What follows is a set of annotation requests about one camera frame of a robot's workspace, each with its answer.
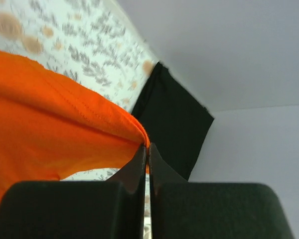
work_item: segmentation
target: orange shirt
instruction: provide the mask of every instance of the orange shirt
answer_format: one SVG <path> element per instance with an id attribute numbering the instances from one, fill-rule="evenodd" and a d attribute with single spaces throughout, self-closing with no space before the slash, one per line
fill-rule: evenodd
<path id="1" fill-rule="evenodd" d="M 128 112 L 22 56 L 0 52 L 0 199 L 14 183 L 121 168 L 149 146 Z"/>

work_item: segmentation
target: wall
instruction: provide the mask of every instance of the wall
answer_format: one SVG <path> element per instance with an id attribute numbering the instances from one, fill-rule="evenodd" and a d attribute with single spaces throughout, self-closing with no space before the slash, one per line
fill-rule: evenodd
<path id="1" fill-rule="evenodd" d="M 299 0 L 118 0 L 212 112 L 299 104 Z"/>
<path id="2" fill-rule="evenodd" d="M 190 181 L 269 185 L 299 239 L 299 106 L 214 115 Z"/>

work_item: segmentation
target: orange cloth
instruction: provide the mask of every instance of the orange cloth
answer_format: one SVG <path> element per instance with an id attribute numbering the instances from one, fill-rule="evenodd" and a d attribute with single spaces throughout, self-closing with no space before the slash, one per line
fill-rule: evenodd
<path id="1" fill-rule="evenodd" d="M 0 199 L 14 183 L 121 168 L 149 146 L 128 112 L 22 56 L 0 52 Z"/>

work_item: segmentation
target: gray wall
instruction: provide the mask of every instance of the gray wall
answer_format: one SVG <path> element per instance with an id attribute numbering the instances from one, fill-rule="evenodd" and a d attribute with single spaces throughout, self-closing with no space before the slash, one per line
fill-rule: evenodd
<path id="1" fill-rule="evenodd" d="M 299 106 L 214 116 L 189 180 L 269 185 L 299 239 Z"/>
<path id="2" fill-rule="evenodd" d="M 299 104 L 299 0 L 118 0 L 212 112 Z"/>

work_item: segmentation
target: black pillow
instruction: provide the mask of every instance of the black pillow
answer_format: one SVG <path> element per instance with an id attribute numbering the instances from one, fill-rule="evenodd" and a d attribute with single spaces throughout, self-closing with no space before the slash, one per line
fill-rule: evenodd
<path id="1" fill-rule="evenodd" d="M 214 120 L 207 109 L 157 63 L 132 115 L 143 125 L 163 160 L 188 180 Z"/>

